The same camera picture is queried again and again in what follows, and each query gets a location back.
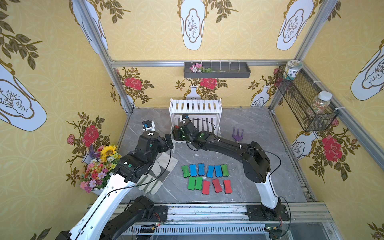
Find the green eraser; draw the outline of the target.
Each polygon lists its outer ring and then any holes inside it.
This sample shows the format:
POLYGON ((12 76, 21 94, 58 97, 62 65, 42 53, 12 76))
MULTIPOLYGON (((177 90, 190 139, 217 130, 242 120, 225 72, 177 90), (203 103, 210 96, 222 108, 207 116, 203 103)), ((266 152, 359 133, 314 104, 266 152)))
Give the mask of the green eraser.
POLYGON ((188 178, 188 177, 191 176, 191 174, 190 174, 190 169, 189 169, 189 166, 188 166, 188 165, 182 166, 181 169, 182 169, 183 177, 184 177, 184 178, 188 178))
POLYGON ((223 177, 229 177, 228 165, 221 165, 223 177))
POLYGON ((203 189, 203 178, 202 177, 196 177, 195 189, 199 190, 199 191, 203 189))
POLYGON ((195 190, 196 186, 196 177, 189 177, 189 182, 188 182, 188 190, 195 190))

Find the blue eraser top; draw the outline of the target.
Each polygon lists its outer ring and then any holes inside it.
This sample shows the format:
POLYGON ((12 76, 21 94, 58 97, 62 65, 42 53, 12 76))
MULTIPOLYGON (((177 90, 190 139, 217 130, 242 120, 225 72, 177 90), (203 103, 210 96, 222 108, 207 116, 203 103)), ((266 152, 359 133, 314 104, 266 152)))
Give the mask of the blue eraser top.
POLYGON ((198 164, 198 175, 199 176, 205 175, 205 165, 204 164, 198 164))
POLYGON ((189 168, 190 168, 190 176, 196 177, 198 175, 197 166, 196 165, 190 165, 189 168))
POLYGON ((216 165, 215 166, 215 174, 216 174, 217 178, 221 178, 223 176, 221 165, 216 165))
POLYGON ((206 174, 207 178, 213 178, 214 170, 215 170, 214 166, 211 166, 211 165, 208 166, 208 171, 206 174))

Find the green eraser bottom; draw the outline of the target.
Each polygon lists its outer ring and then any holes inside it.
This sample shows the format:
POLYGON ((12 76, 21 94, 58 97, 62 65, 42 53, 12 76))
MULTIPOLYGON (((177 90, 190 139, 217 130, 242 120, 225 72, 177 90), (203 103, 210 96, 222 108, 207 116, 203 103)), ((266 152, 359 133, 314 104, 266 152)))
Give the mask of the green eraser bottom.
POLYGON ((189 182, 188 182, 188 190, 195 190, 196 186, 196 177, 189 177, 189 182))
POLYGON ((202 177, 196 177, 195 189, 199 190, 199 191, 203 189, 203 178, 202 177))

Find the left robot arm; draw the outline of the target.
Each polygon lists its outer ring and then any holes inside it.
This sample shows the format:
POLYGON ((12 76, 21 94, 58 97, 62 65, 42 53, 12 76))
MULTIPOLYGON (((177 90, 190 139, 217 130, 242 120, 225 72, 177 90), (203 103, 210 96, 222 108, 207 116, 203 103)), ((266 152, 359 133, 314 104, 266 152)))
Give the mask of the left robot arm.
POLYGON ((139 186, 141 176, 149 173, 158 154, 173 148, 170 134, 163 137, 155 131, 145 131, 134 151, 123 156, 114 169, 107 186, 83 218, 70 230, 62 231, 58 240, 115 240, 134 223, 150 219, 154 203, 145 196, 133 203, 114 219, 112 214, 125 195, 139 186))

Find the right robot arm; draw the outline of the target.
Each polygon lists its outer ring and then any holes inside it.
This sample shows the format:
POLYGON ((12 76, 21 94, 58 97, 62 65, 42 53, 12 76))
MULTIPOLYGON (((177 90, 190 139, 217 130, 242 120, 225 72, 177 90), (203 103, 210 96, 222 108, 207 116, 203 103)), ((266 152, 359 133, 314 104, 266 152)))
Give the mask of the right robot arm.
POLYGON ((221 138, 209 131, 200 131, 190 119, 182 120, 173 127, 173 139, 185 141, 197 151, 211 151, 231 157, 243 165, 244 175, 255 183, 261 204, 250 210, 250 218, 266 219, 269 221, 290 221, 291 210, 288 203, 282 203, 271 181, 273 171, 271 161, 257 142, 242 144, 221 138))

